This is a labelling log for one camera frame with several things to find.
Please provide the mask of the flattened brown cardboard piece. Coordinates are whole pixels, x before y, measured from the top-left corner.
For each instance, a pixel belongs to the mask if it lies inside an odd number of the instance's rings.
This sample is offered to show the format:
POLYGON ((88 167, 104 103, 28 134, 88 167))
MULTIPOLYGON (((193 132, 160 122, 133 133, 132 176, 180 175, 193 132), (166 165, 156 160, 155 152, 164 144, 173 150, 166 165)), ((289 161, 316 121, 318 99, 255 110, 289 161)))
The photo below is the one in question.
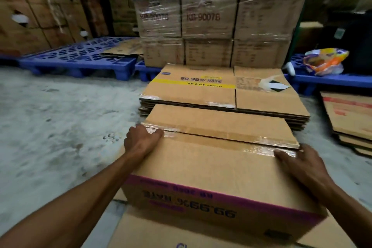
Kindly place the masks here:
POLYGON ((141 38, 131 38, 120 42, 118 45, 100 53, 102 57, 143 57, 141 38))

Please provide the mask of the purple-striped cardboard box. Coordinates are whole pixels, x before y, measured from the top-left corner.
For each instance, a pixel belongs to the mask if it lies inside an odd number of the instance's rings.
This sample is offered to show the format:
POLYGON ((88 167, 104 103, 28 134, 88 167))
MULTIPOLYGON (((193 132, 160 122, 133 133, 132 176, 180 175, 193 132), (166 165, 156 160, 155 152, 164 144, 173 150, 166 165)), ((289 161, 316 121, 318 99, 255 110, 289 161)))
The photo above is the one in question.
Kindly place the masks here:
POLYGON ((122 186, 132 206, 288 242, 328 217, 274 157, 300 146, 282 118, 156 104, 143 125, 164 138, 122 186))

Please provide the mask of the stack of shrink-wrapped cardboard boxes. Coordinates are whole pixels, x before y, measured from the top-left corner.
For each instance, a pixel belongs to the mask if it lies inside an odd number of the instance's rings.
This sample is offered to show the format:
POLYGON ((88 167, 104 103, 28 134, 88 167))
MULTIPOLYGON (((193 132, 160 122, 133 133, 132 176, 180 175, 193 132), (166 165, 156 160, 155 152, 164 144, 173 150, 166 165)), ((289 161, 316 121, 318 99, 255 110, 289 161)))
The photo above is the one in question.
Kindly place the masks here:
POLYGON ((305 0, 133 0, 144 63, 282 67, 305 0))

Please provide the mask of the stack of red-printed flattened cartons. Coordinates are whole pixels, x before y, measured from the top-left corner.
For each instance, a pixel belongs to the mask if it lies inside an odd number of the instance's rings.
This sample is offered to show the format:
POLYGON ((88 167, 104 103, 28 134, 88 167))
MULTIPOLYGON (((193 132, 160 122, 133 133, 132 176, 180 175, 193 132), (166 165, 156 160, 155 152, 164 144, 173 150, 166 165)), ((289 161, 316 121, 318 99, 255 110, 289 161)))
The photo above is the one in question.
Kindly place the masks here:
POLYGON ((372 97, 325 91, 320 95, 340 144, 372 158, 372 97))

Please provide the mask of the white crumpled plastic wrap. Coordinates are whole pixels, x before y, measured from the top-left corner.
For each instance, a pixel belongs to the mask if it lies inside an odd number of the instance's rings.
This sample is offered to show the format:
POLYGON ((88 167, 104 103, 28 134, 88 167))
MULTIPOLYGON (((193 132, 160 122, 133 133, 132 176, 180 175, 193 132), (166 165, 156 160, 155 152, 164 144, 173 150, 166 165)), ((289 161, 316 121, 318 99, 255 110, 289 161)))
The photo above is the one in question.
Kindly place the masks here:
POLYGON ((291 77, 296 76, 295 67, 293 66, 291 61, 287 62, 283 66, 282 70, 285 71, 291 77))

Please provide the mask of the person's right hand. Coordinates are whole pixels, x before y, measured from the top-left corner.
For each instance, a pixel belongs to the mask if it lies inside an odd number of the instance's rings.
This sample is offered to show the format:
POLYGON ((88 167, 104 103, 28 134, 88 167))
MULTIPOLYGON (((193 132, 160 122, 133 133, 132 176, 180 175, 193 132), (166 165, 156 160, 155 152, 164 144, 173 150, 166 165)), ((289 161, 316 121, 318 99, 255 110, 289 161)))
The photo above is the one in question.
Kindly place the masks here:
POLYGON ((300 144, 294 157, 294 165, 285 167, 296 180, 303 184, 314 197, 321 202, 326 202, 329 192, 334 187, 323 159, 319 153, 308 144, 300 144))

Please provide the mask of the blue plastic pallet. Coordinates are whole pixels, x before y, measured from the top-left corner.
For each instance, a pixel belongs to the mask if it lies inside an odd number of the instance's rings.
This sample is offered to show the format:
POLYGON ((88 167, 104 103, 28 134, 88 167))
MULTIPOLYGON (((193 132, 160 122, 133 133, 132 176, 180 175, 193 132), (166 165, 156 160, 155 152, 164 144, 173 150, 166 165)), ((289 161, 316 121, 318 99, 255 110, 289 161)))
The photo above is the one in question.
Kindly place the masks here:
POLYGON ((139 78, 142 82, 152 81, 161 72, 161 70, 162 68, 159 67, 146 66, 144 60, 135 64, 135 71, 138 72, 139 78))
POLYGON ((312 76, 303 65, 303 54, 295 54, 291 62, 295 67, 296 76, 291 77, 285 71, 285 77, 294 90, 304 96, 311 96, 317 91, 331 91, 354 95, 372 96, 372 76, 357 74, 340 74, 327 76, 312 76))
POLYGON ((100 37, 63 46, 17 60, 19 66, 34 75, 63 74, 84 78, 97 71, 113 71, 117 80, 128 81, 135 71, 137 56, 102 56, 128 37, 100 37))

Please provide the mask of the stack of yellow-striped flattened cartons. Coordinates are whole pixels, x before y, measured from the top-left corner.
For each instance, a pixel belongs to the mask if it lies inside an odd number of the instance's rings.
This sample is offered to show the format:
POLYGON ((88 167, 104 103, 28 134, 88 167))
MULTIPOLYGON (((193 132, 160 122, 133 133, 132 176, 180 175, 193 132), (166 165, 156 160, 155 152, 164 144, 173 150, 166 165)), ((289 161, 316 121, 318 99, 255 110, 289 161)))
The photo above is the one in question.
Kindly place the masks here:
POLYGON ((140 95, 139 111, 146 117, 156 104, 166 104, 266 115, 284 119, 291 130, 303 130, 310 114, 292 86, 281 92, 258 87, 271 76, 291 86, 281 69, 167 64, 140 95))

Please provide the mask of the torn white and black label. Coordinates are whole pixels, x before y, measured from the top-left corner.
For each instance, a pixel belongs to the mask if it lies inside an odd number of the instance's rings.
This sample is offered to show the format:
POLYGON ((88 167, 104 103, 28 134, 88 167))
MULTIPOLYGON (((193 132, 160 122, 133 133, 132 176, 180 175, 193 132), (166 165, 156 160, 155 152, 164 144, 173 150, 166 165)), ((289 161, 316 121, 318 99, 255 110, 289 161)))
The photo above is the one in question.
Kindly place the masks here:
POLYGON ((275 80, 276 76, 261 79, 258 83, 260 90, 268 92, 281 92, 289 89, 291 86, 275 80))

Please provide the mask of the black wrapped load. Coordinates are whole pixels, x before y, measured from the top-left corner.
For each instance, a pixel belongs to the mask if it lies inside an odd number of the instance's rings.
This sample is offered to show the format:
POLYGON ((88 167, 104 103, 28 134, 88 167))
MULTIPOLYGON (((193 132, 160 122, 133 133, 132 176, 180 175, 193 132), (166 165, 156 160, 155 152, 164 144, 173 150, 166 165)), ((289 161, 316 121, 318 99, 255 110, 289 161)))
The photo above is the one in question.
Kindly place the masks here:
POLYGON ((342 62, 344 72, 372 76, 372 9, 332 12, 323 26, 317 48, 349 51, 342 62))

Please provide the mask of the colourful plastic bag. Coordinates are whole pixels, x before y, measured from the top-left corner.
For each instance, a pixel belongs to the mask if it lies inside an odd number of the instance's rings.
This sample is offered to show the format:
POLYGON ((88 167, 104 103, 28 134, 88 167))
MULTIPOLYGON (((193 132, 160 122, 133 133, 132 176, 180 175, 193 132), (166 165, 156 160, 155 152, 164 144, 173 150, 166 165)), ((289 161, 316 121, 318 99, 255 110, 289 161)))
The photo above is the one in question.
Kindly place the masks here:
POLYGON ((305 53, 303 65, 312 76, 340 75, 350 52, 340 48, 315 49, 305 53))

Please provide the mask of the person's right forearm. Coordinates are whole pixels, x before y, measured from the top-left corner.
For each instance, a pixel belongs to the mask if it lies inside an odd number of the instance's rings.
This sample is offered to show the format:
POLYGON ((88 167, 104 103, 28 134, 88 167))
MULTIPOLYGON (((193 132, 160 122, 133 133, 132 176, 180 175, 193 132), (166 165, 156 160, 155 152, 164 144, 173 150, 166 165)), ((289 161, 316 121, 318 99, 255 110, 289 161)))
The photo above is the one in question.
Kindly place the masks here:
POLYGON ((314 195, 357 248, 372 248, 372 212, 335 183, 322 185, 314 195))

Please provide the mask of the flattened cardboard sheet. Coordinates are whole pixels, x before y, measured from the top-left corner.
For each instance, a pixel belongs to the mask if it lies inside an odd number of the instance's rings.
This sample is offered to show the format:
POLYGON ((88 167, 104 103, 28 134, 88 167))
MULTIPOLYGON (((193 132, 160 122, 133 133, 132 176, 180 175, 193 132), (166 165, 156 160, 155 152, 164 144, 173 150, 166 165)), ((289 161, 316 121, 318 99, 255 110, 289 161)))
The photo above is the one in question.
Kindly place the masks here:
POLYGON ((294 242, 129 204, 108 248, 351 248, 351 240, 328 217, 294 242))

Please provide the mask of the stack of dark brown cartons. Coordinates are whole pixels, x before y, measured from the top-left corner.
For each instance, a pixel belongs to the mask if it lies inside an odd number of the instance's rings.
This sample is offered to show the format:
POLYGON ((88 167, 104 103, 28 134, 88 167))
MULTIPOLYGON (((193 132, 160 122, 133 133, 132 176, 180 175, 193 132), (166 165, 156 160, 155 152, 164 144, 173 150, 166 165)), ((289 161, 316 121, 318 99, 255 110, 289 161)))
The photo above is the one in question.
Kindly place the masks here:
POLYGON ((116 36, 138 37, 137 15, 132 0, 109 0, 116 36))

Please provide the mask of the person's left forearm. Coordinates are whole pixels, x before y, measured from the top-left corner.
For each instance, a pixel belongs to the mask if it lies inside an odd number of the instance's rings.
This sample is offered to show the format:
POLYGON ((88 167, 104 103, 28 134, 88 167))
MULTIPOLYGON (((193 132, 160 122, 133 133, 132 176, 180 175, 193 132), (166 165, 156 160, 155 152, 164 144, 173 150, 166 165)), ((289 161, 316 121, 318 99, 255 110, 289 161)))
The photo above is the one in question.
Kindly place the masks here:
POLYGON ((0 248, 80 248, 118 189, 148 152, 132 149, 0 237, 0 248))

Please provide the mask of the person's left hand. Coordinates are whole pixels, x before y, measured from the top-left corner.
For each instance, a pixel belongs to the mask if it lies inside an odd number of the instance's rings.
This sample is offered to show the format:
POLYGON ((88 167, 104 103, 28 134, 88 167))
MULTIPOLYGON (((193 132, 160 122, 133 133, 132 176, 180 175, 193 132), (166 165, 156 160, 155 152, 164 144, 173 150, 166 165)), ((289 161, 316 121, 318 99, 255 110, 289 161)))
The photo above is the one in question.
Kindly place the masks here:
POLYGON ((148 130, 142 124, 130 127, 124 139, 125 155, 145 158, 160 141, 151 142, 148 135, 148 130))

